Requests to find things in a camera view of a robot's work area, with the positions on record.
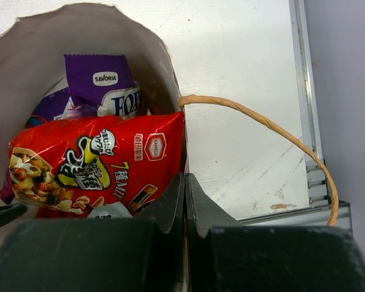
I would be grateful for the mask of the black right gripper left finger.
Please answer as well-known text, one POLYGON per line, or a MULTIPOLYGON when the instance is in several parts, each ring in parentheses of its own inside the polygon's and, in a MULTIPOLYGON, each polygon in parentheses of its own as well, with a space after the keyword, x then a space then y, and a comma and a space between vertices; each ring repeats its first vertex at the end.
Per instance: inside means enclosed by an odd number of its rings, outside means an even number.
POLYGON ((176 291, 183 282, 182 173, 134 218, 20 224, 0 247, 0 291, 176 291))

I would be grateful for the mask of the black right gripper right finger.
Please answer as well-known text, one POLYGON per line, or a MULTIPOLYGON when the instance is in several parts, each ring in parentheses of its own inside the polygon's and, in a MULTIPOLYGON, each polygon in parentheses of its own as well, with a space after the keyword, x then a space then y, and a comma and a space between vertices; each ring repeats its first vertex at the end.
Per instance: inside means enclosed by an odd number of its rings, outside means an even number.
POLYGON ((328 226, 245 226, 185 178, 192 291, 365 291, 353 237, 328 226))

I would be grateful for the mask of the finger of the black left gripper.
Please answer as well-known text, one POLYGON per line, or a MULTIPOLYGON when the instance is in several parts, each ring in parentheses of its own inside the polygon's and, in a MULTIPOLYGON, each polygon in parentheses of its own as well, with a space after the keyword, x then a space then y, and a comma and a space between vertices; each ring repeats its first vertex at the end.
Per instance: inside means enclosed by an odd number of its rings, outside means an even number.
POLYGON ((27 212, 27 206, 21 203, 0 206, 0 228, 27 212))

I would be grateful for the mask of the pale blue snack packet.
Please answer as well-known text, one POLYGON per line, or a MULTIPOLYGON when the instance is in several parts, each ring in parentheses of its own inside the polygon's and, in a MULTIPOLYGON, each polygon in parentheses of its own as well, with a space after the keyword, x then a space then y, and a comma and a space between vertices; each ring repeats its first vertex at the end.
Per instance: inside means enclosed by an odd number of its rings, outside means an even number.
POLYGON ((132 218, 132 214, 121 203, 106 204, 93 209, 88 218, 132 218))

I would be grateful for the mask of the red mixed snack bag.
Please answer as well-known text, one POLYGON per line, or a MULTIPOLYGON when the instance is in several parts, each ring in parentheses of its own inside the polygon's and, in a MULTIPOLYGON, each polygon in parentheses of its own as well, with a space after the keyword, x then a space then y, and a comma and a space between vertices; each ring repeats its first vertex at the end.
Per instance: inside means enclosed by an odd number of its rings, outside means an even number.
POLYGON ((9 144, 18 201, 38 218, 88 217, 121 203, 139 213, 181 169, 185 116, 83 117, 22 130, 9 144))

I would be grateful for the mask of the brown paper bag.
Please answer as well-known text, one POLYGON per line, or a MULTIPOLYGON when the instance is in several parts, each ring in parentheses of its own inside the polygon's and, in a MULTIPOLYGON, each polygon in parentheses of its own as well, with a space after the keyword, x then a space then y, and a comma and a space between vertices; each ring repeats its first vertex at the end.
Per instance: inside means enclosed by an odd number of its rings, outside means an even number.
MULTIPOLYGON (((290 6, 289 1, 266 1, 250 12, 246 2, 225 1, 220 7, 225 15, 193 20, 200 30, 197 40, 183 33, 186 21, 172 22, 169 31, 182 53, 198 47, 199 54, 188 56, 186 64, 177 64, 150 26, 111 5, 70 4, 18 19, 0 36, 0 186, 10 162, 10 141, 45 96, 67 85, 65 55, 123 55, 141 90, 139 116, 184 113, 177 174, 186 178, 191 173, 199 180, 203 173, 244 162, 257 134, 242 123, 226 134, 226 119, 216 115, 209 126, 218 133, 207 143, 193 132, 194 115, 187 106, 211 103, 240 110, 247 94, 269 103, 278 94, 281 105, 298 106, 290 6), (226 153, 211 158, 217 142, 225 143, 226 153)), ((190 289, 185 191, 183 215, 183 282, 190 289)))

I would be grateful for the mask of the purple snack bag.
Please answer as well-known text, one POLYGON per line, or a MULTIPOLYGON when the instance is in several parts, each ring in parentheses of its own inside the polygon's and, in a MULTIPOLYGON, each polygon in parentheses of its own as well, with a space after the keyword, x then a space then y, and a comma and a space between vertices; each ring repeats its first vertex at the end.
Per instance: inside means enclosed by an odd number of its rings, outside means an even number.
MULTIPOLYGON (((64 63, 66 87, 45 96, 23 130, 55 120, 139 117, 141 90, 125 56, 65 55, 64 63)), ((12 189, 9 167, 0 197, 5 203, 18 201, 12 189)))

